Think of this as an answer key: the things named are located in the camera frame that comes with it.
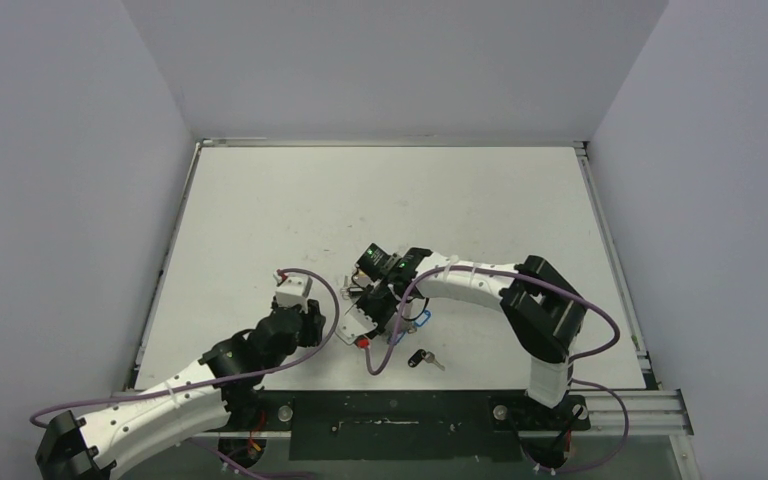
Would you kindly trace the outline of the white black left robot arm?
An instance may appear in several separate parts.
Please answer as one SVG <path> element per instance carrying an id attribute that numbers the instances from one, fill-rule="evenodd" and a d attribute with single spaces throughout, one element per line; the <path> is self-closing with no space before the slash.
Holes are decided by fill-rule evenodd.
<path id="1" fill-rule="evenodd" d="M 325 317 L 315 300 L 271 305 L 256 327 L 215 344 L 168 381 L 101 410 L 66 410 L 45 428 L 35 462 L 45 479 L 119 479 L 190 437 L 250 428 L 256 386 L 299 348 L 317 347 Z"/>

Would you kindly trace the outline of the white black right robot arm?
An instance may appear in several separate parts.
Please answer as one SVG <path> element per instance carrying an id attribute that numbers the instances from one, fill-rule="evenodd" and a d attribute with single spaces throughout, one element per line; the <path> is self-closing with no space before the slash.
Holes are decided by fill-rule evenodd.
<path id="1" fill-rule="evenodd" d="M 525 414 L 537 428 L 553 427 L 565 415 L 572 349 L 585 306 L 577 291 L 544 258 L 487 264 L 412 247 L 389 254 L 370 244 L 355 263 L 368 279 L 351 300 L 337 330 L 346 344 L 360 346 L 413 321 L 412 301 L 442 298 L 502 313 L 531 357 Z"/>

